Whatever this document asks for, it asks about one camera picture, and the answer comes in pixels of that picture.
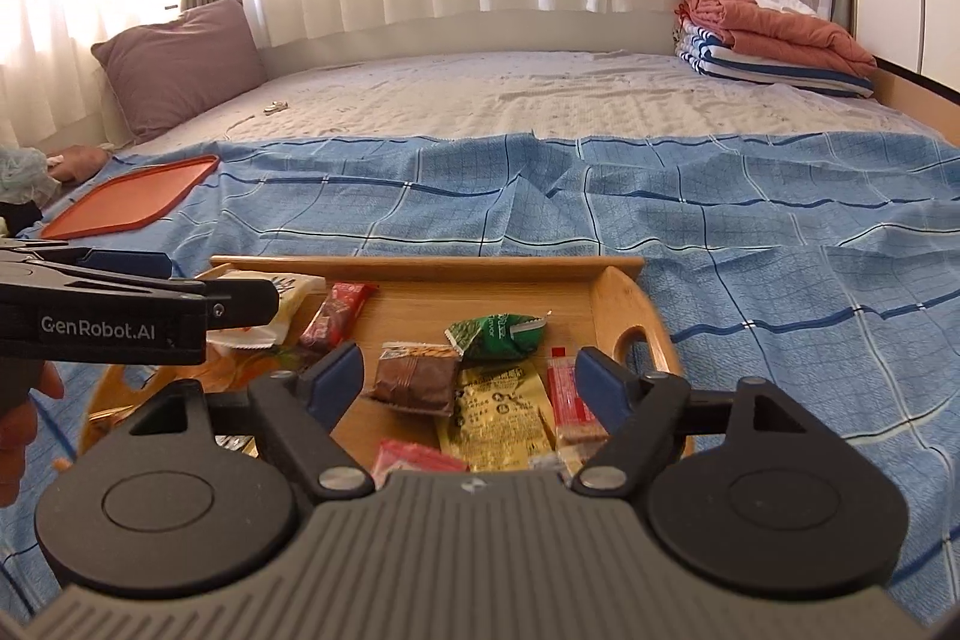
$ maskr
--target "purple pillow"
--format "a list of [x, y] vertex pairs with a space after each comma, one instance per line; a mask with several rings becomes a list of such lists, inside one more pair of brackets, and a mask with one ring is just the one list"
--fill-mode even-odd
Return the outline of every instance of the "purple pillow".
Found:
[[267, 81], [243, 1], [188, 9], [90, 47], [138, 142], [148, 142]]

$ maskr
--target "blue plaid blanket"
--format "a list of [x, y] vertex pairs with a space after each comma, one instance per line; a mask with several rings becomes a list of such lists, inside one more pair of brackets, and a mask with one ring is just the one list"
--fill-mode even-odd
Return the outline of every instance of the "blue plaid blanket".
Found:
[[[222, 163], [173, 213], [93, 244], [165, 250], [184, 275], [214, 253], [643, 255], [694, 386], [766, 376], [846, 437], [909, 501], [894, 597], [926, 622], [956, 599], [960, 150], [856, 133], [282, 140], [120, 156], [97, 182], [200, 153]], [[32, 508], [101, 371], [61, 365], [68, 398], [38, 400], [2, 511], [0, 608], [21, 618], [56, 594]]]

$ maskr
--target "tray handle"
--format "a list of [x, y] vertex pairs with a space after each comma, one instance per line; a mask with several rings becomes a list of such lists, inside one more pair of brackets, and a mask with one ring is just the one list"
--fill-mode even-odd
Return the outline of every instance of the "tray handle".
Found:
[[656, 307], [622, 271], [608, 266], [601, 272], [590, 289], [590, 306], [600, 350], [623, 363], [628, 345], [639, 336], [650, 348], [654, 369], [683, 376], [680, 357]]

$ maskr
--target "folded blanket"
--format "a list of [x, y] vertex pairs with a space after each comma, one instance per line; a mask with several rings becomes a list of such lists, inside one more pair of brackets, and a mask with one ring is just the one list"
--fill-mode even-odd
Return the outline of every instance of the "folded blanket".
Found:
[[678, 57], [697, 73], [760, 85], [792, 85], [837, 97], [868, 98], [874, 88], [864, 77], [827, 68], [810, 68], [734, 52], [707, 28], [681, 20], [675, 33]]
[[836, 23], [764, 9], [754, 0], [683, 0], [677, 14], [745, 55], [861, 77], [877, 68], [874, 57]]

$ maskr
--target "bed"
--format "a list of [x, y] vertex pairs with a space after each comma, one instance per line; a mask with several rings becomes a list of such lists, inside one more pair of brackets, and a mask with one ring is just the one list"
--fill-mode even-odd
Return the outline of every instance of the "bed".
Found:
[[[289, 108], [267, 116], [273, 101]], [[219, 169], [173, 213], [98, 247], [163, 249], [184, 275], [215, 253], [643, 255], [694, 386], [769, 377], [872, 458], [911, 510], [892, 594], [926, 622], [955, 600], [960, 150], [928, 127], [676, 58], [418, 58], [269, 82], [71, 200], [204, 152]], [[56, 594], [32, 508], [102, 370], [61, 365], [68, 398], [38, 401], [21, 499], [0, 511], [0, 608], [20, 618]]]

